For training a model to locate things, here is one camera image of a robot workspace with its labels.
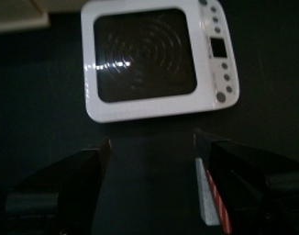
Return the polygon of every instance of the white appliance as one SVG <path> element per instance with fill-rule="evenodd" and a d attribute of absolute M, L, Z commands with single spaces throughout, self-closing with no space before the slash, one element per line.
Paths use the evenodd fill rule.
<path fill-rule="evenodd" d="M 81 17 L 85 106 L 96 122 L 235 104 L 237 73 L 217 0 L 91 1 Z"/>

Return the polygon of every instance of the dark table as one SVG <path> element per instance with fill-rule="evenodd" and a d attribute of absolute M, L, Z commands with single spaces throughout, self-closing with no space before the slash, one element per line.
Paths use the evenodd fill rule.
<path fill-rule="evenodd" d="M 95 234 L 221 234 L 201 222 L 192 130 L 299 161 L 299 0 L 223 0 L 240 80 L 215 112 L 97 124 L 84 108 L 80 14 L 0 35 L 0 211 L 8 189 L 103 137 Z"/>

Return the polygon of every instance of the button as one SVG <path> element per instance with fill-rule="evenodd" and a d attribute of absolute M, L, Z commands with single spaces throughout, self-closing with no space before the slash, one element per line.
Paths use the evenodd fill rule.
<path fill-rule="evenodd" d="M 227 74 L 224 74 L 223 78 L 224 78 L 225 81 L 231 80 L 231 77 Z"/>
<path fill-rule="evenodd" d="M 225 102 L 225 96 L 224 96 L 224 94 L 223 94 L 221 92 L 217 92 L 217 93 L 216 93 L 216 100 L 217 100 L 217 102 L 220 102 L 220 103 L 224 103 L 224 102 Z"/>
<path fill-rule="evenodd" d="M 232 87 L 228 85 L 225 90 L 227 90 L 228 93 L 231 93 L 232 92 Z"/>
<path fill-rule="evenodd" d="M 220 31 L 221 31 L 220 28 L 219 28 L 219 27 L 215 27 L 215 32 L 216 32 L 216 33 L 220 33 Z"/>
<path fill-rule="evenodd" d="M 228 69 L 228 64 L 225 62 L 223 62 L 221 67 L 223 67 L 224 70 L 227 70 Z"/>
<path fill-rule="evenodd" d="M 207 1 L 205 0 L 200 0 L 200 4 L 207 6 Z"/>

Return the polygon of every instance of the white frame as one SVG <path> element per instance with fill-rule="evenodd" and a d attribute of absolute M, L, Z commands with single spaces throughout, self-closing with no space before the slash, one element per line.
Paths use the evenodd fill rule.
<path fill-rule="evenodd" d="M 217 1 L 211 0 L 217 5 L 217 10 L 223 14 Z M 95 53 L 95 32 L 93 24 L 99 17 L 159 9 L 177 8 L 187 15 L 187 28 L 192 49 L 197 86 L 195 91 L 187 95 L 148 98 L 143 100 L 105 103 L 97 96 L 97 70 Z M 216 87 L 212 79 L 212 63 L 208 59 L 208 42 L 204 35 L 204 20 L 201 4 L 199 0 L 111 0 L 92 1 L 83 7 L 83 64 L 84 64 L 84 89 L 85 106 L 89 117 L 103 123 L 137 118 L 161 117 L 176 114 L 209 111 L 231 106 L 239 96 L 239 86 L 233 89 L 237 94 L 233 100 L 220 104 L 216 100 Z M 225 42 L 227 51 L 232 55 L 231 40 Z"/>

